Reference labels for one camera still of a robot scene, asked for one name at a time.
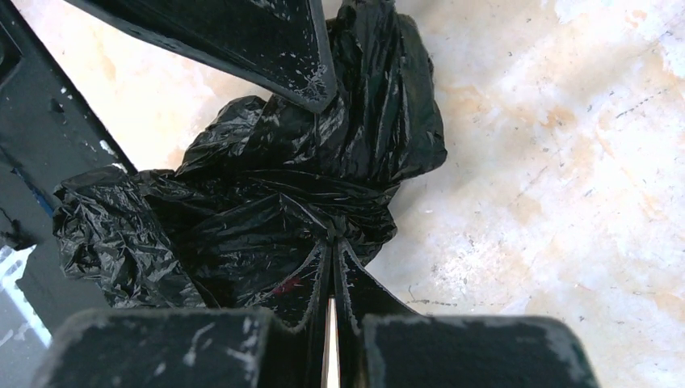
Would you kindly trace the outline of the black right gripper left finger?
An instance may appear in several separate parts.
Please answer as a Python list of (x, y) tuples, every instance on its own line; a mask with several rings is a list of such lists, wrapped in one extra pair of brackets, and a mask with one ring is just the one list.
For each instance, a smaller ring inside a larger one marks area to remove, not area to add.
[(317, 243), (255, 311), (253, 387), (320, 387), (326, 366), (331, 248)]

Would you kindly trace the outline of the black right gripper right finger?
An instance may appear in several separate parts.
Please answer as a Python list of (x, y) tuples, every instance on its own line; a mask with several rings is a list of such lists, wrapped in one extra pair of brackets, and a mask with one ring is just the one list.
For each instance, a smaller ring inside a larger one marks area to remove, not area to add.
[(332, 248), (341, 387), (366, 387), (368, 367), (363, 320), (368, 315), (416, 315), (379, 283), (360, 263), (351, 244), (337, 238)]

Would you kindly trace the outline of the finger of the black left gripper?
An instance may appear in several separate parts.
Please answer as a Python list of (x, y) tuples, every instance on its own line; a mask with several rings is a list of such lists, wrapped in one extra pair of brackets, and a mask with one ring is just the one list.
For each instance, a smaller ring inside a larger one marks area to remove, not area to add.
[(80, 0), (73, 6), (146, 43), (259, 85), (310, 112), (337, 93), (321, 2)]

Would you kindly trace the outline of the black trash bag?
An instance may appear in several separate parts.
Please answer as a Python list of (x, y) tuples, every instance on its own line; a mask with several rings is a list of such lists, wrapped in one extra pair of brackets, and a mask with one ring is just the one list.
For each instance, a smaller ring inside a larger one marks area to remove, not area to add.
[(118, 308), (235, 308), (337, 235), (370, 262), (397, 231), (389, 203), (401, 182), (448, 156), (433, 65), (391, 1), (345, 1), (327, 32), (338, 94), (324, 112), (248, 95), (176, 170), (63, 181), (53, 233), (64, 275)]

